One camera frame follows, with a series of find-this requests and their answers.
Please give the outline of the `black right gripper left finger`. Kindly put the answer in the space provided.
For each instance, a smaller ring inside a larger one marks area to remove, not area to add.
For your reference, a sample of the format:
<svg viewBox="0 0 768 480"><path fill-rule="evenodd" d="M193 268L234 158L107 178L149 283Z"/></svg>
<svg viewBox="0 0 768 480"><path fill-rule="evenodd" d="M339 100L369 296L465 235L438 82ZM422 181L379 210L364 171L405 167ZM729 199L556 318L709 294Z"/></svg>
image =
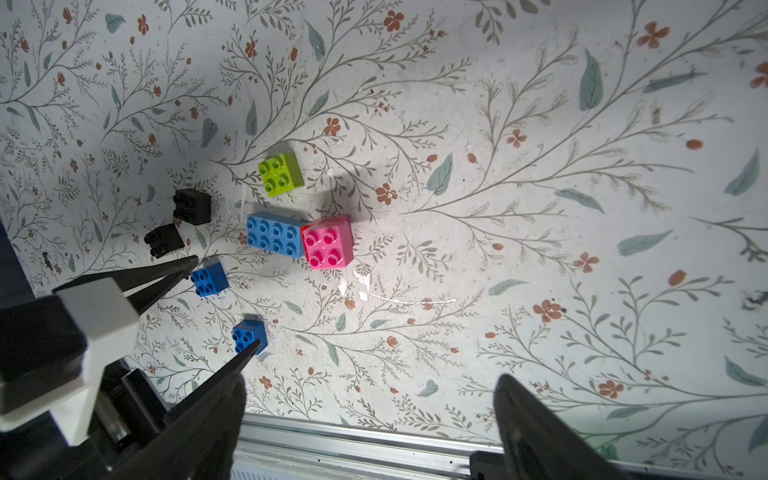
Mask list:
<svg viewBox="0 0 768 480"><path fill-rule="evenodd" d="M240 374L195 402L109 479L228 479L246 403Z"/></svg>

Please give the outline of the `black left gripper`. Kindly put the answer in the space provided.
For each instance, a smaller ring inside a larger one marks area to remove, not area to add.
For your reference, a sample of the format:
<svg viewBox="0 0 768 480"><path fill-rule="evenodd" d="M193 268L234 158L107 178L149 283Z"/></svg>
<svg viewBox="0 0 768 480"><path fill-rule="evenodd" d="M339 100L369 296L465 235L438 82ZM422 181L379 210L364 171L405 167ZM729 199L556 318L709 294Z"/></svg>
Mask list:
<svg viewBox="0 0 768 480"><path fill-rule="evenodd" d="M192 255L82 275L2 311L2 478L101 478L155 440L163 418L180 419L241 376L260 339L167 412L147 376L125 362L140 315L198 263Z"/></svg>

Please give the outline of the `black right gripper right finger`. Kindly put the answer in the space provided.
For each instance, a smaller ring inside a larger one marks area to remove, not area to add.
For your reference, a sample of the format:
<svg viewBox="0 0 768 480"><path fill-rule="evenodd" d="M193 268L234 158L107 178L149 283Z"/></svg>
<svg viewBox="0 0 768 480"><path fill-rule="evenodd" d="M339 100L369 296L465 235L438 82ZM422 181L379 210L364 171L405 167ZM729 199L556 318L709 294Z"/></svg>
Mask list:
<svg viewBox="0 0 768 480"><path fill-rule="evenodd" d="M502 375L493 406L509 479L626 479L520 382Z"/></svg>

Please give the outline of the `light blue long lego brick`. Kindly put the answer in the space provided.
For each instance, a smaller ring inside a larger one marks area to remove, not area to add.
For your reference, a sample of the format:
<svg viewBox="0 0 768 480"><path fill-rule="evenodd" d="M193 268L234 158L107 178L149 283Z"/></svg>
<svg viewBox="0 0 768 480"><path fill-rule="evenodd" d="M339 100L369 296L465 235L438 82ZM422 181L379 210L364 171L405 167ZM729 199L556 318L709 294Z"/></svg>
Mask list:
<svg viewBox="0 0 768 480"><path fill-rule="evenodd" d="M305 255L301 228L306 221L265 212L247 217L247 244L268 252L299 259Z"/></svg>

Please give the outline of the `pink lego brick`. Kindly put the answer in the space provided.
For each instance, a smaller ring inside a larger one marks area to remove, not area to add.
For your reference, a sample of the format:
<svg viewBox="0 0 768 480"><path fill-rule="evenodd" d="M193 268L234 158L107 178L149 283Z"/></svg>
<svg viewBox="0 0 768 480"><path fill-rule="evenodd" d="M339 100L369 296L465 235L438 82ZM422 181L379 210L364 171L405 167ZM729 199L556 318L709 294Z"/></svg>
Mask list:
<svg viewBox="0 0 768 480"><path fill-rule="evenodd" d="M349 215L310 222L300 227L300 234L312 270L343 269L354 259Z"/></svg>

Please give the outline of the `green lego brick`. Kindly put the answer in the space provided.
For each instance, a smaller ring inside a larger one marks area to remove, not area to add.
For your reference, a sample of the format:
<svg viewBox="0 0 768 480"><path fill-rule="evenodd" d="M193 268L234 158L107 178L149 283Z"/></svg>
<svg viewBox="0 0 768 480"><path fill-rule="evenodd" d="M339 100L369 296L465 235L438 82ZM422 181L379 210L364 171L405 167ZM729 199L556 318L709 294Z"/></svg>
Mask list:
<svg viewBox="0 0 768 480"><path fill-rule="evenodd" d="M258 165L258 172L269 197L304 186L296 156L292 152L281 153L262 161Z"/></svg>

